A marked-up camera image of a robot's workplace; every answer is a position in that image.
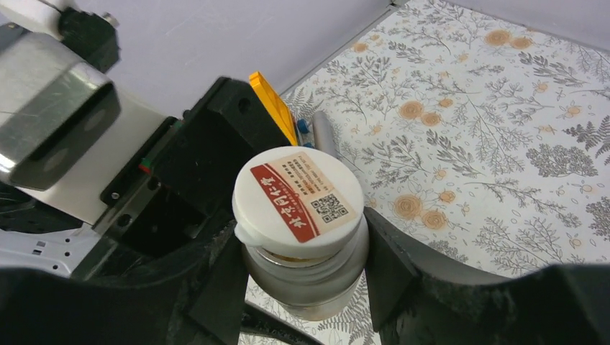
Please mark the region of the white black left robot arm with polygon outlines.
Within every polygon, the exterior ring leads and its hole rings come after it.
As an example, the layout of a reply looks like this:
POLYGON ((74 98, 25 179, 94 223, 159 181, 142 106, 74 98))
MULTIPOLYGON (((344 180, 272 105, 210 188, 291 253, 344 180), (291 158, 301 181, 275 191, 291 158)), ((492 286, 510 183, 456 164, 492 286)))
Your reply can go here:
POLYGON ((233 185, 251 157, 293 141, 291 116, 260 75, 221 77, 182 119, 151 126, 109 82, 81 99, 44 92, 33 109, 71 115, 35 150, 36 183, 119 134, 68 200, 95 206, 91 220, 1 187, 3 344, 236 344, 243 333, 315 343, 245 301, 233 185))

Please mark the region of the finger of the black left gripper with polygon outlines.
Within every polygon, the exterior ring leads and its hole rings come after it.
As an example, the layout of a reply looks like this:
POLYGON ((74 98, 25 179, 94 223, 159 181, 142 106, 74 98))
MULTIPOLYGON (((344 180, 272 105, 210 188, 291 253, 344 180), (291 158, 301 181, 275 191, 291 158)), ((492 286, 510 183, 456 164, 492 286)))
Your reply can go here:
POLYGON ((245 303, 240 330, 244 334, 271 338, 291 345, 322 345, 313 336, 250 302, 245 303))

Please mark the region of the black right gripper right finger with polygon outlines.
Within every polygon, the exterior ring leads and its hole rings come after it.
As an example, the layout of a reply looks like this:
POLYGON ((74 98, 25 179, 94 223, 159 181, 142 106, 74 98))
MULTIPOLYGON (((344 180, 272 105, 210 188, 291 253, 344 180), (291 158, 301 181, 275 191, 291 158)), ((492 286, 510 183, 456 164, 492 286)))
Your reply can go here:
POLYGON ((383 344, 607 344, 609 266, 553 264, 506 278, 364 211, 373 329, 383 344))

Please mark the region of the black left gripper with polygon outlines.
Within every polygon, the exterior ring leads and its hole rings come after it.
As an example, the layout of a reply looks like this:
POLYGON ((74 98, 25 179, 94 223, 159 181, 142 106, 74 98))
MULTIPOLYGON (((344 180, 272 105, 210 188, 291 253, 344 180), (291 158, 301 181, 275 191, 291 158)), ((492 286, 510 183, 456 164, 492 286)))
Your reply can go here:
POLYGON ((238 172, 257 154, 291 146, 248 81, 218 78, 181 119, 170 117, 101 192, 94 230, 162 257, 231 217, 238 172))

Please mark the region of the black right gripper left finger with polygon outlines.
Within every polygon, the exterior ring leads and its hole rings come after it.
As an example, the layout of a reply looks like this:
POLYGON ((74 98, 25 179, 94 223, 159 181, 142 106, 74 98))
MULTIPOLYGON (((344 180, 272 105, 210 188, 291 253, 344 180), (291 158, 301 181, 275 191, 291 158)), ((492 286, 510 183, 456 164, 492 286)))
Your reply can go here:
POLYGON ((3 344, 236 344, 247 273, 235 223, 127 274, 1 271, 3 344))

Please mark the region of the white orange pill bottle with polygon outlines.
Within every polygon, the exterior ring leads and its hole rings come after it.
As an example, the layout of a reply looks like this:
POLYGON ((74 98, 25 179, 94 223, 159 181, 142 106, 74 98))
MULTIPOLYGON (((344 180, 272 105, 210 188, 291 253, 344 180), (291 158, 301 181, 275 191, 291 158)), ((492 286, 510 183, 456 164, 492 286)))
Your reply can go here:
POLYGON ((289 262, 243 246, 246 268, 256 284, 291 315, 323 321, 350 302, 368 258, 368 225, 361 218, 351 240, 331 257, 289 262))

